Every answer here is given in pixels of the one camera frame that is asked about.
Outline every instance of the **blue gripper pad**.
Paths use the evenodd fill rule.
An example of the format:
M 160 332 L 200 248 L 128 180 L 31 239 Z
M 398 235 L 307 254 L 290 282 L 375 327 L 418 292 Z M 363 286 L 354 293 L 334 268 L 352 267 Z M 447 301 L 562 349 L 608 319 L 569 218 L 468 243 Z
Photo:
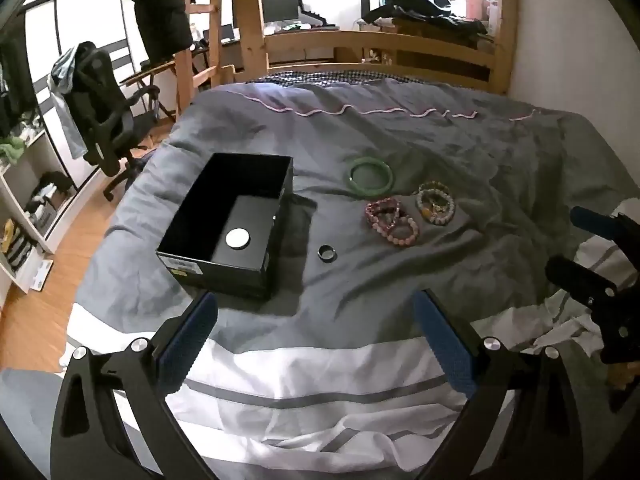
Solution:
M 177 318 L 180 326 L 158 358 L 158 391 L 173 394 L 184 383 L 191 366 L 218 320 L 216 297 L 207 292 L 186 318 Z
M 477 388 L 474 381 L 474 349 L 467 348 L 436 303 L 423 290 L 414 294 L 414 313 L 447 381 L 454 390 L 470 399 Z
M 619 223 L 615 218 L 594 213 L 580 206 L 571 209 L 569 219 L 578 229 L 607 240 L 613 240 L 620 234 Z

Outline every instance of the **gray blanket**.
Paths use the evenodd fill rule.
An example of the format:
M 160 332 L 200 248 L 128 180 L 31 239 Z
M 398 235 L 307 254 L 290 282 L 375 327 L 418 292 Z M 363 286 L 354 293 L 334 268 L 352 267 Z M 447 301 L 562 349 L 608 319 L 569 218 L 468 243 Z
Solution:
M 78 344 L 123 348 L 189 303 L 155 249 L 213 152 L 294 159 L 276 293 L 265 302 L 218 295 L 210 341 L 168 397 L 192 441 L 207 435 L 196 447 L 212 469 L 234 480 L 273 470 L 273 478 L 283 470 L 292 478 L 409 476 L 465 401 L 420 337 L 412 293 L 428 287 L 450 312 L 487 333 L 517 333 L 510 346 L 524 348 L 570 317 L 567 300 L 548 319 L 509 314 L 506 323 L 504 315 L 539 308 L 555 293 L 546 260 L 573 257 L 587 240 L 569 209 L 609 214 L 638 196 L 609 146 L 575 114 L 392 80 L 223 86 L 197 96 L 118 206 L 79 287 L 65 358 Z M 392 168 L 391 194 L 415 219 L 421 183 L 449 186 L 451 223 L 420 220 L 414 247 L 385 242 L 364 222 L 366 201 L 346 185 L 349 162 L 367 155 Z M 322 244 L 336 249 L 334 263 L 316 256 Z M 195 426 L 199 433 L 189 433 Z M 213 449 L 217 438 L 222 451 Z

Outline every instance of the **red beaded bracelet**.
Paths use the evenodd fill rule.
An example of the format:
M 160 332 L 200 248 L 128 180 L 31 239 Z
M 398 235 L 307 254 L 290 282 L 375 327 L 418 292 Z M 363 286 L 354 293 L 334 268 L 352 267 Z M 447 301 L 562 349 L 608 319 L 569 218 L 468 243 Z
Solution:
M 390 223 L 385 222 L 380 216 L 393 213 L 393 219 Z M 371 202 L 364 208 L 364 214 L 367 221 L 374 231 L 377 231 L 382 237 L 386 238 L 393 245 L 407 247 L 413 245 L 418 239 L 420 231 L 418 224 L 405 211 L 402 210 L 402 204 L 395 198 L 385 198 Z M 391 235 L 391 231 L 400 224 L 408 224 L 411 234 L 407 238 L 395 238 Z

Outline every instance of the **black box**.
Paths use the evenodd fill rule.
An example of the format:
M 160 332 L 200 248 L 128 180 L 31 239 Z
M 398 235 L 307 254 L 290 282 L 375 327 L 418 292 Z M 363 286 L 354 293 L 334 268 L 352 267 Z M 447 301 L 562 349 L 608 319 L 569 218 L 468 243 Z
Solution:
M 292 191 L 289 156 L 214 153 L 191 186 L 156 253 L 182 285 L 268 298 Z M 237 250 L 226 234 L 246 229 Z

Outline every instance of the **screw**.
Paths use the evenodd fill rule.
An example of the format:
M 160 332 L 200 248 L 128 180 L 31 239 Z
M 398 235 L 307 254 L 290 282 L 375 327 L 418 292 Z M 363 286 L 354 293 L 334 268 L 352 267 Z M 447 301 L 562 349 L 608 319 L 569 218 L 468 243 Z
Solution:
M 82 359 L 86 355 L 86 348 L 80 346 L 74 350 L 74 359 Z
M 131 343 L 131 349 L 134 352 L 142 352 L 146 346 L 148 345 L 148 341 L 146 339 L 136 339 L 133 343 Z
M 492 350 L 492 351 L 499 350 L 500 347 L 502 346 L 500 344 L 500 341 L 498 341 L 495 337 L 488 337 L 483 341 L 483 343 L 484 343 L 484 347 L 487 350 Z
M 560 352 L 552 346 L 545 348 L 545 354 L 549 359 L 558 359 L 560 357 Z

